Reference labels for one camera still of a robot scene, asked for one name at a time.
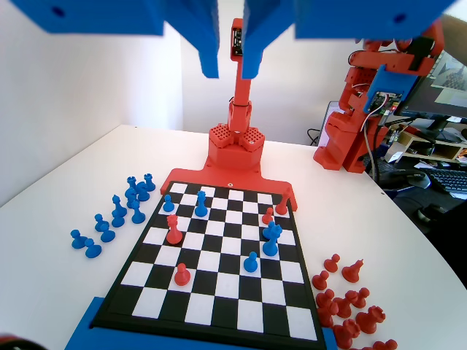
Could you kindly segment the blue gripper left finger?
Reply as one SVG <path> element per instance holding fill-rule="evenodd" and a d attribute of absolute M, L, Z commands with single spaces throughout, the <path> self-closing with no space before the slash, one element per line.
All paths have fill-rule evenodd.
<path fill-rule="evenodd" d="M 168 23 L 197 50 L 205 77 L 219 77 L 220 46 L 216 1 L 13 1 L 52 34 L 162 36 Z"/>

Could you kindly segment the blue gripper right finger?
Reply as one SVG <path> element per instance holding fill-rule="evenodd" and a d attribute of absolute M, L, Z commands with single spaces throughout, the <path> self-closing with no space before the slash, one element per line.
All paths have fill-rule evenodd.
<path fill-rule="evenodd" d="M 258 75 L 263 51 L 291 25 L 297 39 L 411 39 L 452 1 L 246 1 L 242 77 Z"/>

